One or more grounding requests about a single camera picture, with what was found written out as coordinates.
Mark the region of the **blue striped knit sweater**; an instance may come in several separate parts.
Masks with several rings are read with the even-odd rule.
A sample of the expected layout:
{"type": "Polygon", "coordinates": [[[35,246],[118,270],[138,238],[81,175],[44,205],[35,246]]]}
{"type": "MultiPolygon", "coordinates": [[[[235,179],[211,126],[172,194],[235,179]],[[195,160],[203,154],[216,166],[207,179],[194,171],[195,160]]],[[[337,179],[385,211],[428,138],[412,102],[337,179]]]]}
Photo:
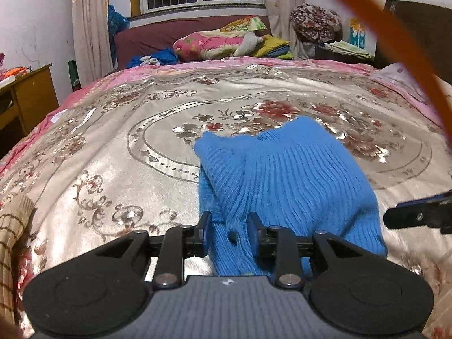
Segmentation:
{"type": "Polygon", "coordinates": [[[379,206],[365,173],[345,146],[308,117],[257,136],[205,133],[198,200],[211,213],[210,259],[219,275],[268,275],[254,259],[249,213],[298,236],[326,230],[374,254],[387,248],[379,206]]]}

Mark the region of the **blue clothes on sofa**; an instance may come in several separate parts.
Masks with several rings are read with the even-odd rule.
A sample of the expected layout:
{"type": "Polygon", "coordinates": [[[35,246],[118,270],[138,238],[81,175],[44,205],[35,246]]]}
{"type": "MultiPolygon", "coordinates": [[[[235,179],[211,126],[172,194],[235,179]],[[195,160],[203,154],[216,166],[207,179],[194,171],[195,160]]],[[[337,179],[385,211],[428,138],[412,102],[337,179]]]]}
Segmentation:
{"type": "Polygon", "coordinates": [[[165,48],[147,56],[135,56],[127,64],[127,68],[139,66],[173,65],[179,62],[179,57],[172,48],[165,48]]]}

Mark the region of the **floral satin bedspread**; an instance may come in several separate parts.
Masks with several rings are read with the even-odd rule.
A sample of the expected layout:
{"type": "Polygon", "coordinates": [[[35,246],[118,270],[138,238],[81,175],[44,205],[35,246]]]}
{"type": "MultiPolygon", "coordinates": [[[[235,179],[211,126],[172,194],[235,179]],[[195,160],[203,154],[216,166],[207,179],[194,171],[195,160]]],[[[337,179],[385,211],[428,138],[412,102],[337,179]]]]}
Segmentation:
{"type": "Polygon", "coordinates": [[[364,64],[254,58],[132,68],[75,92],[1,160],[2,204],[24,194],[36,207],[15,294],[131,230],[194,222],[204,132],[255,136],[308,116],[350,150],[380,210],[448,191],[451,150],[410,93],[364,64]]]}

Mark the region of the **checked beige bamboo mat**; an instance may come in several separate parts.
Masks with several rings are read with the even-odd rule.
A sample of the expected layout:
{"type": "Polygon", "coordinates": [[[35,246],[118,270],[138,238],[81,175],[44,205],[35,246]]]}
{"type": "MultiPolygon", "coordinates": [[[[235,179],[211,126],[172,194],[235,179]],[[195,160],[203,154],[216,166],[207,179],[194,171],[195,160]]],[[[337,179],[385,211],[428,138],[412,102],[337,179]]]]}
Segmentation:
{"type": "Polygon", "coordinates": [[[34,202],[26,195],[14,196],[1,209],[1,317],[18,324],[14,252],[34,212],[34,202]]]}

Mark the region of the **dark wooden headboard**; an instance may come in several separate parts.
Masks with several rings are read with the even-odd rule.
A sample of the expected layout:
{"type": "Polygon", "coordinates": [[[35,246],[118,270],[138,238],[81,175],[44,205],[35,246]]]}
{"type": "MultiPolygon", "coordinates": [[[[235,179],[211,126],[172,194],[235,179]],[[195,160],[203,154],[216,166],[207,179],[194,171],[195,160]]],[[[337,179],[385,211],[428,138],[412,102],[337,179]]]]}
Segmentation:
{"type": "Polygon", "coordinates": [[[436,75],[451,84],[452,10],[422,2],[387,0],[384,11],[405,25],[433,61],[436,75]]]}

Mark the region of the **light green folded sheet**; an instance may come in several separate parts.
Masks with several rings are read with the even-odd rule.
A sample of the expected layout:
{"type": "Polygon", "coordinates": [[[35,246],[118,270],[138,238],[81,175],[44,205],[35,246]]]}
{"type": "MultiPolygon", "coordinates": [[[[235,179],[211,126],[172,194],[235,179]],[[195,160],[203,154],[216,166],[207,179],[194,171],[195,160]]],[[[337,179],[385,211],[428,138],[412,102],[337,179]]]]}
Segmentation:
{"type": "Polygon", "coordinates": [[[330,43],[324,43],[323,47],[331,52],[336,52],[339,54],[347,54],[361,59],[371,60],[373,56],[367,52],[365,49],[357,47],[346,41],[334,41],[330,43]]]}

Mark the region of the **yellow blue carton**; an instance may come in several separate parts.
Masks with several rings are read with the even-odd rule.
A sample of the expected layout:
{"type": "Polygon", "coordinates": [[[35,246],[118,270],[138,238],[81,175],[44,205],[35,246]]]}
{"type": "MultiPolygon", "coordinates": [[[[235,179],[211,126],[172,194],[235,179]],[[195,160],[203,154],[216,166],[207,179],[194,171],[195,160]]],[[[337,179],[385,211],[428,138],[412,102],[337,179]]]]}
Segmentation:
{"type": "Polygon", "coordinates": [[[357,18],[350,19],[349,43],[361,49],[366,46],[366,26],[357,18]]]}

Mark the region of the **green bottle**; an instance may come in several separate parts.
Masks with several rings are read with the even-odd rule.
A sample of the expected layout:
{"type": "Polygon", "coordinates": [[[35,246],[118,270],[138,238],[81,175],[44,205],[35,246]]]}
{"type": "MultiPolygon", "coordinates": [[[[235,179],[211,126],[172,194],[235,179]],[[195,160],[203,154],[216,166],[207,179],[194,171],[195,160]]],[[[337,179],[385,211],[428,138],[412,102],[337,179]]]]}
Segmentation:
{"type": "Polygon", "coordinates": [[[70,60],[68,62],[68,71],[70,76],[70,83],[72,90],[75,92],[81,88],[81,82],[77,70],[77,63],[75,60],[70,60]]]}

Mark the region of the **yellow folded cloth stack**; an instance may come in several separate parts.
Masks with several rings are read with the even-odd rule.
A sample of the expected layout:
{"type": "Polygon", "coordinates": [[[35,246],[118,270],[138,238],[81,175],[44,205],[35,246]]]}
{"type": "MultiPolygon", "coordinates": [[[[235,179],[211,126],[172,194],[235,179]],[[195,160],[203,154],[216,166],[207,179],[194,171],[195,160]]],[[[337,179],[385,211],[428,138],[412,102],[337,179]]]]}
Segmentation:
{"type": "Polygon", "coordinates": [[[256,49],[251,53],[252,57],[259,58],[279,58],[282,60],[293,59],[294,56],[290,49],[290,42],[270,34],[262,36],[263,41],[259,43],[256,49]]]}

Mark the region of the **wooden desk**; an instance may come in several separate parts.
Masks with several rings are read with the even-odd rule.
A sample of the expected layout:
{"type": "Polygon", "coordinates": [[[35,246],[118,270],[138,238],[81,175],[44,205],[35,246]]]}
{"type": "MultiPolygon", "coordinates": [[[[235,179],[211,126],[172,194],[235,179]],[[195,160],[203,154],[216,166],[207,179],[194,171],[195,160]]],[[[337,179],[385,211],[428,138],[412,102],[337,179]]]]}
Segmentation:
{"type": "Polygon", "coordinates": [[[1,157],[59,107],[51,64],[1,88],[1,157]]]}

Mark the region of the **dark floral bundle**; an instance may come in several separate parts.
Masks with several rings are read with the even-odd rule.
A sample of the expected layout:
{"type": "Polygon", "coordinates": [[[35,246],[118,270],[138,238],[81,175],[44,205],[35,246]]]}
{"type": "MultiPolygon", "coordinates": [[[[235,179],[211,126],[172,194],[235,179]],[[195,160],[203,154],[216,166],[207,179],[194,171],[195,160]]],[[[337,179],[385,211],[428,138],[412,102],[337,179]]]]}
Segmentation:
{"type": "Polygon", "coordinates": [[[335,41],[342,34],[341,17],[318,5],[297,6],[290,13],[290,22],[300,37],[312,43],[335,41]]]}

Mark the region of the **pink floral cloth on desk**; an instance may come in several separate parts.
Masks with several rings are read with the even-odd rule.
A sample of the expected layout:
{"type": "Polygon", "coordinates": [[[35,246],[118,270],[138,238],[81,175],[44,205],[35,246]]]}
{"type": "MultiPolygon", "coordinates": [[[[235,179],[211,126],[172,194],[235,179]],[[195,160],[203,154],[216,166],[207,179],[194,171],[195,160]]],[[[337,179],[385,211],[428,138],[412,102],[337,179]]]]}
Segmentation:
{"type": "Polygon", "coordinates": [[[3,61],[5,59],[5,54],[4,53],[0,53],[0,79],[2,79],[5,75],[5,68],[3,66],[3,61]]]}

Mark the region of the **beige right curtain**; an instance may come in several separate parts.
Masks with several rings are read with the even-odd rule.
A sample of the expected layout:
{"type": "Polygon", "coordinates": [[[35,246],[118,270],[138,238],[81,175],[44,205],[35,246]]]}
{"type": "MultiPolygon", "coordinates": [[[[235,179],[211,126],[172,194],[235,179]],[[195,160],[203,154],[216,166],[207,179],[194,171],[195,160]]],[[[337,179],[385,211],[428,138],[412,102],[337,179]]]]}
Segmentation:
{"type": "Polygon", "coordinates": [[[303,44],[290,22],[290,13],[305,0],[264,0],[272,35],[290,42],[295,59],[307,59],[303,44]]]}

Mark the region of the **beige curtain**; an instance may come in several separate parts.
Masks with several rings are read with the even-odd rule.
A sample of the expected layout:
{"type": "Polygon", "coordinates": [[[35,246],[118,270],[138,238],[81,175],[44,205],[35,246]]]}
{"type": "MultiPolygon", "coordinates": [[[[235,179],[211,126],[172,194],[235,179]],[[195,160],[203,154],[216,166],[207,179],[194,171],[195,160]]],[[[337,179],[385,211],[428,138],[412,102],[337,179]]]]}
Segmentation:
{"type": "Polygon", "coordinates": [[[290,13],[305,0],[264,0],[272,35],[290,42],[295,59],[307,59],[303,44],[290,22],[290,13]]]}
{"type": "Polygon", "coordinates": [[[113,70],[108,6],[109,0],[72,0],[73,43],[81,86],[113,70]]]}

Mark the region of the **beige left curtain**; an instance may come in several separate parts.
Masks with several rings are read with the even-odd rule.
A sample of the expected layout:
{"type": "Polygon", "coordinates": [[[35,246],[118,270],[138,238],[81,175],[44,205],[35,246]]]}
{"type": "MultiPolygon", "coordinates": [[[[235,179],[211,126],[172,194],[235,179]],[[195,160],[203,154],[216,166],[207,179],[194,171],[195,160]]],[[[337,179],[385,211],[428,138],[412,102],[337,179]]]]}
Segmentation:
{"type": "Polygon", "coordinates": [[[81,86],[113,70],[108,6],[109,0],[72,0],[73,43],[81,86]]]}

